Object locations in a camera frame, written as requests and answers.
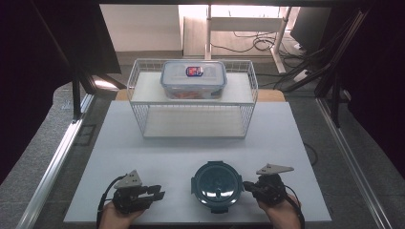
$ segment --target gray floor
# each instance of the gray floor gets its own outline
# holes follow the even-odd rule
[[[124,84],[137,57],[182,58],[181,53],[178,52],[119,53],[118,57],[122,75],[114,74],[112,77]],[[253,58],[253,61],[256,73],[276,73],[274,64],[268,59]],[[259,84],[266,84],[280,77],[261,75],[258,78]],[[373,216],[369,213],[368,206],[357,184],[353,181],[346,161],[313,97],[313,88],[316,83],[314,81],[293,93],[285,94],[303,141],[317,152],[318,161],[313,166],[313,170],[332,217],[331,223],[308,223],[308,228],[376,228]],[[95,135],[102,124],[109,101],[115,95],[114,90],[99,90],[97,93],[95,105],[92,108],[94,116],[89,119],[92,121],[85,123],[85,127],[89,130],[93,128]],[[393,228],[405,228],[403,178],[352,117],[347,105],[343,103],[340,108],[341,130],[383,205]],[[72,88],[68,84],[55,92],[49,115],[24,155],[0,186],[1,229],[15,228],[17,225],[69,126],[72,115]],[[62,223],[95,141],[94,138],[88,138],[86,128],[83,128],[84,131],[77,138],[78,141],[73,150],[75,153],[68,156],[61,176],[56,181],[34,228],[94,228],[93,225]],[[309,158],[314,158],[312,149],[307,148],[307,150]]]

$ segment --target white wire basket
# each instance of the white wire basket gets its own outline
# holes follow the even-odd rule
[[[218,99],[168,98],[160,84],[166,61],[137,59],[128,80],[128,99],[143,137],[245,138],[258,95],[251,61],[220,60],[227,84]]]

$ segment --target black cable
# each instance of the black cable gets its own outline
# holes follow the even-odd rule
[[[250,47],[249,49],[244,50],[244,51],[236,51],[236,50],[231,50],[230,48],[227,48],[227,47],[216,46],[216,45],[213,45],[212,43],[211,43],[211,46],[212,46],[212,47],[215,47],[215,48],[219,48],[219,49],[228,50],[228,51],[231,51],[231,52],[248,52],[248,51],[250,51],[250,50],[252,50],[252,49],[254,48],[254,46],[252,46],[252,47]]]
[[[257,37],[257,36],[269,35],[272,33],[274,33],[274,31],[273,32],[263,32],[260,34],[258,31],[256,31],[256,35],[237,35],[236,32],[234,31],[233,35],[235,35],[236,37],[240,37],[240,38],[253,38],[253,37]]]
[[[292,190],[288,186],[286,186],[286,188],[289,188],[289,190],[295,195],[295,198],[297,199],[297,202],[295,202],[288,195],[286,196],[286,201],[289,204],[291,204],[291,206],[294,208],[295,212],[297,213],[298,219],[300,220],[301,229],[304,229],[305,228],[305,218],[304,218],[304,215],[303,215],[303,213],[301,211],[301,202],[298,199],[297,195],[295,194],[294,190]]]
[[[98,229],[98,227],[100,226],[100,223],[101,223],[102,211],[104,209],[104,202],[106,201],[108,192],[110,191],[111,187],[113,187],[113,185],[115,183],[117,183],[117,181],[123,179],[124,177],[126,177],[126,175],[117,177],[116,179],[114,179],[113,182],[111,182],[110,185],[108,185],[108,188],[105,191],[105,193],[101,196],[100,203],[98,204],[98,208],[97,208],[96,229]]]
[[[318,162],[318,152],[316,152],[316,150],[309,144],[307,144],[305,142],[303,142],[303,143],[306,147],[310,148],[313,151],[313,154],[315,155],[315,160],[310,163],[311,166],[314,166]]]
[[[293,76],[296,76],[296,74],[303,71],[306,67],[312,66],[314,63],[319,63],[320,60],[327,57],[330,54],[330,52],[332,51],[332,48],[334,47],[335,43],[344,34],[346,34],[346,31],[350,28],[350,25],[352,24],[352,20],[354,20],[354,18],[355,18],[355,12],[356,12],[356,10],[353,11],[353,14],[349,17],[348,20],[346,20],[346,22],[342,25],[342,27],[336,33],[336,35],[322,49],[318,50],[317,52],[313,52],[311,54],[305,53],[302,55],[294,55],[287,51],[286,47],[284,46],[284,44],[282,42],[281,44],[284,47],[285,51],[279,50],[279,54],[281,57],[283,57],[284,64],[286,66],[289,66],[290,68],[293,68],[293,70],[290,71],[288,74],[285,74],[285,77],[280,79],[278,83],[274,84],[273,89],[282,90],[281,88],[282,88],[284,82],[290,80]],[[297,66],[291,66],[286,61],[291,58],[302,59],[303,62]]]
[[[253,40],[253,46],[256,48],[256,50],[262,51],[262,52],[267,51],[267,50],[270,50],[271,48],[273,48],[273,46],[274,46],[274,41],[275,41],[275,39],[273,39],[273,40],[271,40],[271,39],[273,39],[273,38],[272,38],[272,37],[265,37],[265,38],[263,38],[263,37],[256,37],[256,38]],[[267,45],[267,47],[265,47],[264,49],[261,49],[261,48],[259,48],[259,47],[257,46],[257,44],[259,44],[259,43],[265,43],[265,44]]]
[[[270,74],[270,73],[256,73],[256,76],[263,75],[263,76],[274,76],[274,77],[283,77],[282,74]]]
[[[268,86],[268,85],[271,85],[271,84],[276,84],[276,83],[277,82],[269,82],[269,83],[266,83],[266,84],[261,84],[261,85],[258,85],[258,88],[261,89],[261,88],[263,88],[265,86]]]

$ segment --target metal frame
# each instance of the metal frame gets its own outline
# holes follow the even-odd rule
[[[81,114],[77,120],[73,121],[62,138],[59,146],[54,153],[53,159],[48,166],[47,171],[42,177],[38,187],[33,194],[30,203],[28,204],[23,216],[17,224],[16,228],[27,229],[33,228],[39,214],[44,206],[49,193],[53,188],[53,184],[57,179],[57,176],[62,168],[63,162],[65,161],[69,150],[75,140],[75,137],[80,130],[83,123],[83,118],[90,105],[92,104],[94,96],[86,94],[81,103]]]
[[[356,182],[361,195],[365,199],[378,228],[393,228],[385,214],[385,210],[378,200],[378,197],[373,191],[373,188],[370,186],[370,183],[367,181],[366,176],[363,174],[360,165],[357,163],[357,160],[352,152],[351,147],[349,146],[349,143],[346,141],[345,136],[343,135],[342,131],[333,124],[333,120],[330,117],[330,109],[325,99],[316,98],[316,102],[318,103],[322,115],[330,127],[330,132],[332,133],[343,158],[346,160],[354,181]]]
[[[349,30],[346,32],[343,40],[338,46],[337,51],[335,52],[331,61],[328,64],[326,64],[323,68],[319,69],[318,71],[310,74],[306,78],[302,79],[301,81],[291,86],[288,86],[283,90],[283,93],[292,92],[322,76],[320,82],[315,88],[314,93],[316,97],[325,97],[330,88],[332,88],[332,103],[330,116],[337,127],[339,127],[338,113],[339,113],[341,79],[336,72],[336,67],[340,62],[343,54],[345,53],[347,47],[350,45],[356,32],[360,28],[362,22],[365,20],[370,9],[371,6],[366,6],[364,7],[364,9],[357,9],[357,13],[353,18]]]
[[[273,55],[274,63],[276,64],[277,70],[279,73],[286,73],[286,69],[284,68],[283,61],[280,58],[279,50],[280,44],[283,40],[284,32],[287,27],[289,14],[291,13],[291,7],[287,8],[286,14],[283,16],[283,20],[280,25],[280,30],[277,32],[276,42],[274,43],[274,47],[271,48],[271,54]]]

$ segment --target white table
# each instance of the white table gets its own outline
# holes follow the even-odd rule
[[[64,221],[95,222],[110,182],[137,169],[143,185],[159,184],[166,193],[135,223],[268,222],[249,192],[219,215],[191,195],[191,177],[210,160],[231,165],[246,181],[256,181],[266,163],[291,166],[281,177],[297,193],[306,221],[330,220],[287,102],[258,102],[245,139],[144,139],[129,102],[113,101]]]

